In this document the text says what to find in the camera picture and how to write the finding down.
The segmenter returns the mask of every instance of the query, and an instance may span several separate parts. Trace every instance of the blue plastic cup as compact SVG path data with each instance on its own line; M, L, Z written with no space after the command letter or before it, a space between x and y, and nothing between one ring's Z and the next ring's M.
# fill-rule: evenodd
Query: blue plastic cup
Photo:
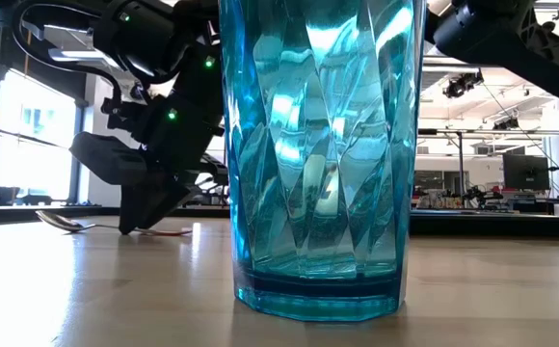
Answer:
M404 300L422 0L221 0L235 296L359 321Z

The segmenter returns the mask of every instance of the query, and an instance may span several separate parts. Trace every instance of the desk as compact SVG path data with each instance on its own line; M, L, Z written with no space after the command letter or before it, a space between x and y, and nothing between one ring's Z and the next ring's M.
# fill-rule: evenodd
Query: desk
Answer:
M559 347L559 240L416 237L397 315L314 324L234 301L227 220L157 229L182 227L194 233L0 226L0 346Z

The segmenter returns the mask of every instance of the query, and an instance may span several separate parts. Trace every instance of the computer monitor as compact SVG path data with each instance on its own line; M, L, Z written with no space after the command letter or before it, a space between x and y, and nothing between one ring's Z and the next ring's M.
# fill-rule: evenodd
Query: computer monitor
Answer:
M506 188L549 190L547 158L504 154L502 163Z

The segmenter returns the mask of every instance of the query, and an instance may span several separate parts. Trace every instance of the spoon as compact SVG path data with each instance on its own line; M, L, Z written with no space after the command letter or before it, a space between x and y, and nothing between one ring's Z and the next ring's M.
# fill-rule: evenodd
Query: spoon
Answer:
M83 230L90 229L92 227L109 227L109 228L119 229L118 227L115 226L107 226L101 224L90 224L87 226L83 226L80 223L74 222L69 218L47 211L36 211L36 214L38 215L38 217L40 217L40 219L43 222L48 223L53 227L57 227L61 230L65 230L71 233L80 232ZM135 228L134 231L141 232L142 234L145 235L154 235L154 236L181 236L192 232L192 230L166 232L166 231L155 231L155 230L140 229L140 228Z

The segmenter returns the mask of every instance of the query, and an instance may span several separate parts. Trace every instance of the table surface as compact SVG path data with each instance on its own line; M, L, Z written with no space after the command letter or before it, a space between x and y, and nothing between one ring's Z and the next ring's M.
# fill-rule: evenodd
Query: table surface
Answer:
M398 314L321 324L236 302L228 221L157 229L184 227L193 234L0 226L0 346L559 347L559 240L414 238Z

